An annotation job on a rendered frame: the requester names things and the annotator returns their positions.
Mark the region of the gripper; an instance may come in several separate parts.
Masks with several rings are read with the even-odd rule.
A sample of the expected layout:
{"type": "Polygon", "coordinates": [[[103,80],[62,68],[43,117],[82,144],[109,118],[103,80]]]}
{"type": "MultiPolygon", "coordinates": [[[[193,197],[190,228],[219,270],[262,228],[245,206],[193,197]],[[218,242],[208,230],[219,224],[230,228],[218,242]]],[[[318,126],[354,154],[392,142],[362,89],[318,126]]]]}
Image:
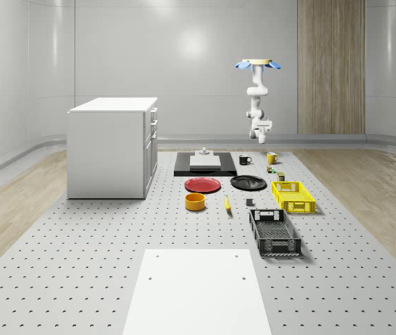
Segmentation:
{"type": "Polygon", "coordinates": [[[268,132],[272,129],[272,121],[269,119],[259,119],[259,118],[254,118],[252,120],[252,131],[258,131],[258,132],[268,132]]]}

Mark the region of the black plate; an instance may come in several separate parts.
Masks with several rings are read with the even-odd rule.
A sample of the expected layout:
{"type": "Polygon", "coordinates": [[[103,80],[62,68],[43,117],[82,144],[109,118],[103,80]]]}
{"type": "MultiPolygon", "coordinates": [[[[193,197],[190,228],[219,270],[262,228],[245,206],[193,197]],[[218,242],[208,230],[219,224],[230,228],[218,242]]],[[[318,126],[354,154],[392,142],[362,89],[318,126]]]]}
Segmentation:
{"type": "Polygon", "coordinates": [[[252,175],[239,175],[230,180],[233,187],[243,191],[261,191],[267,187],[264,179],[252,175]]]}

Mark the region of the red plate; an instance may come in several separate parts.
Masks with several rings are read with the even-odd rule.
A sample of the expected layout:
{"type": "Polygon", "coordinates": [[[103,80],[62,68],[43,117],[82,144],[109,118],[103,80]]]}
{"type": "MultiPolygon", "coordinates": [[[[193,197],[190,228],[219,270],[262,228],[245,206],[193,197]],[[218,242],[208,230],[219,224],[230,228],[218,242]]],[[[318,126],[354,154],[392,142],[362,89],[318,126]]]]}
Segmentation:
{"type": "Polygon", "coordinates": [[[221,184],[214,178],[196,177],[185,181],[184,187],[193,193],[213,193],[221,188],[221,184]]]}

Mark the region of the yellow basket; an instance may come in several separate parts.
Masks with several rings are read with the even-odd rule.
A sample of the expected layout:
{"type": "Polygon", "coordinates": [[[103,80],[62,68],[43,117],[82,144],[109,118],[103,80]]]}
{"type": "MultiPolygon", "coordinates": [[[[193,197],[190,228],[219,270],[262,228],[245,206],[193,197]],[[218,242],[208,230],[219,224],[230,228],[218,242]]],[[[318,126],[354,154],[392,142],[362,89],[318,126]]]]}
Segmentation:
{"type": "Polygon", "coordinates": [[[279,208],[288,213],[315,212],[315,199],[299,181],[274,181],[272,194],[279,208]]]}

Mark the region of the yellow bowl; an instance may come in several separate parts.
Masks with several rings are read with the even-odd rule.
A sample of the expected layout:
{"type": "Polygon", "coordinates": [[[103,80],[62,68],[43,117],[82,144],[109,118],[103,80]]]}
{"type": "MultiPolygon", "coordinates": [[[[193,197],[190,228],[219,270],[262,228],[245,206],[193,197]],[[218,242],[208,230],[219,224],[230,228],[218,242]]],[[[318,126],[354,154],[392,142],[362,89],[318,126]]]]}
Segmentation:
{"type": "Polygon", "coordinates": [[[189,193],[185,196],[185,207],[189,211],[200,211],[205,208],[205,196],[202,193],[189,193]]]}

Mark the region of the dark grey basket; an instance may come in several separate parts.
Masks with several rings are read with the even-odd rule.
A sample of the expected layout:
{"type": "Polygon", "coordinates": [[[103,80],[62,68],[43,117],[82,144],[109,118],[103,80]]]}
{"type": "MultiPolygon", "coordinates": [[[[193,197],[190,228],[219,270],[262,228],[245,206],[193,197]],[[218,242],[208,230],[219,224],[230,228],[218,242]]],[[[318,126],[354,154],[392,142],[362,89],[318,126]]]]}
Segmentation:
{"type": "Polygon", "coordinates": [[[301,237],[283,209],[251,209],[249,220],[261,254],[301,253],[301,237]]]}

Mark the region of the white cabinet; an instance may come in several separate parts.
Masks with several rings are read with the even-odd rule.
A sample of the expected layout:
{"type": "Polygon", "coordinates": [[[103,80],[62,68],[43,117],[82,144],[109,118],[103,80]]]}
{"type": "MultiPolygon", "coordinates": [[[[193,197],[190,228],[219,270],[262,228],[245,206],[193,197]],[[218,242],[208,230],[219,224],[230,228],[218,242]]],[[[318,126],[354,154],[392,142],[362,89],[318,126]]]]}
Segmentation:
{"type": "Polygon", "coordinates": [[[157,101],[96,98],[68,112],[68,198],[146,198],[157,165],[157,101]]]}

